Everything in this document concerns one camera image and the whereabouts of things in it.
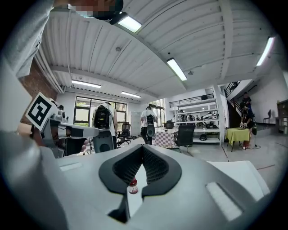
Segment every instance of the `office chair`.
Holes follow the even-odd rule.
[[[165,124],[165,128],[173,129],[174,128],[174,123],[168,123],[168,121],[167,121],[167,123]]]
[[[193,134],[194,134],[195,125],[183,125],[179,126],[177,140],[175,140],[175,144],[177,146],[188,146],[193,145]]]
[[[127,142],[128,144],[131,143],[130,140],[127,140],[127,137],[130,137],[130,127],[131,125],[129,122],[124,122],[122,125],[122,131],[118,131],[118,138],[120,139],[120,142],[118,142],[118,146],[123,144],[124,142]]]
[[[267,123],[270,124],[270,118],[271,118],[271,110],[269,110],[268,112],[268,117],[263,119],[263,123],[266,123],[266,120],[267,120]]]

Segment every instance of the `ceiling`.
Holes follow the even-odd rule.
[[[250,2],[124,0],[123,11],[142,24],[135,34],[65,9],[50,13],[41,49],[60,85],[117,97],[126,91],[150,102],[265,75],[285,58],[277,39],[270,58],[256,68],[268,37],[276,34]],[[167,65],[172,57],[186,81]],[[102,87],[75,85],[72,79]]]

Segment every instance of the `checkered tablecloth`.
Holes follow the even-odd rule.
[[[178,130],[169,129],[165,132],[165,130],[159,130],[155,132],[155,136],[152,140],[152,145],[154,146],[162,146],[162,147],[177,147],[174,142],[174,135],[177,134]]]

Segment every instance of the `yellow tablecloth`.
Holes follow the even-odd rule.
[[[227,129],[226,138],[229,140],[229,144],[233,145],[233,142],[249,141],[250,132],[249,129],[229,128]]]

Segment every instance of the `white shirt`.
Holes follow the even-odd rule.
[[[142,127],[147,127],[147,116],[152,115],[153,117],[156,117],[155,113],[151,110],[144,110],[141,114],[141,118],[143,117],[144,120],[142,122]]]
[[[31,63],[39,49],[53,3],[54,0],[36,1],[21,17],[3,47],[1,58],[6,59],[18,78],[30,74]]]
[[[114,127],[114,122],[113,122],[113,118],[114,118],[114,107],[111,106],[111,105],[109,105],[109,104],[106,104],[106,103],[103,103],[103,104],[101,104],[101,105],[99,105],[99,106],[104,106],[105,108],[107,108],[107,109],[110,110],[111,116],[110,116],[110,118],[109,118],[109,126],[110,126],[109,130],[110,130],[111,135],[112,135],[112,136],[115,136],[116,134],[115,134],[115,127]],[[95,112],[97,111],[97,109],[98,109],[99,106],[97,106],[97,107],[94,109],[92,122],[94,122],[94,115],[95,115]]]

